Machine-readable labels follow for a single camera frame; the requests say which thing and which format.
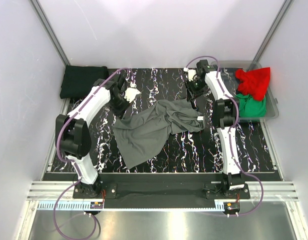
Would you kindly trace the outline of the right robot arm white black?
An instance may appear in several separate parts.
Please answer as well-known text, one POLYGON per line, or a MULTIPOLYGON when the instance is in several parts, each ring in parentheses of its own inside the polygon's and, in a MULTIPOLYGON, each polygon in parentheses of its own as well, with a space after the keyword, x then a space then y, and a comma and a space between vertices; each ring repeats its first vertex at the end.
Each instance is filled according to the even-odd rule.
POLYGON ((200 60, 195 69, 189 65, 183 69, 188 74, 185 81, 187 100, 194 101, 202 96, 207 88, 214 97, 212 124, 218 132, 223 155, 223 171, 220 192, 225 198, 237 198, 244 189, 244 175, 238 163, 236 147, 236 125, 239 119, 239 101, 226 88, 219 66, 210 65, 208 60, 200 60))

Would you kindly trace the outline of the grey t shirt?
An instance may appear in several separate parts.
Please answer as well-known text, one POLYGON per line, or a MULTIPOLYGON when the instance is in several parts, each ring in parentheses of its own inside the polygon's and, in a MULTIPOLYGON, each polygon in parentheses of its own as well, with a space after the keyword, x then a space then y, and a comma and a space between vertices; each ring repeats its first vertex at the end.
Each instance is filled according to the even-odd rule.
POLYGON ((157 156, 170 135, 204 130, 204 115, 187 100, 158 100, 129 118, 118 119, 113 133, 128 169, 157 156))

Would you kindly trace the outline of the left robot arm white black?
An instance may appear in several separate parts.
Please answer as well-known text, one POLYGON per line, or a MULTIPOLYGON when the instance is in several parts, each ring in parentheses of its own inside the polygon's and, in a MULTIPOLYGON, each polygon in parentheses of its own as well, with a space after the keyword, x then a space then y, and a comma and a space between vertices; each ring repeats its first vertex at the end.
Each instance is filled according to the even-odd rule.
POLYGON ((77 175, 75 191, 96 198, 104 191, 97 170, 90 157, 91 136, 89 126, 97 113, 108 106, 112 113, 122 118, 127 108, 140 92, 128 87, 121 76, 98 79, 88 95, 67 115, 56 118, 55 146, 59 160, 70 163, 77 175))

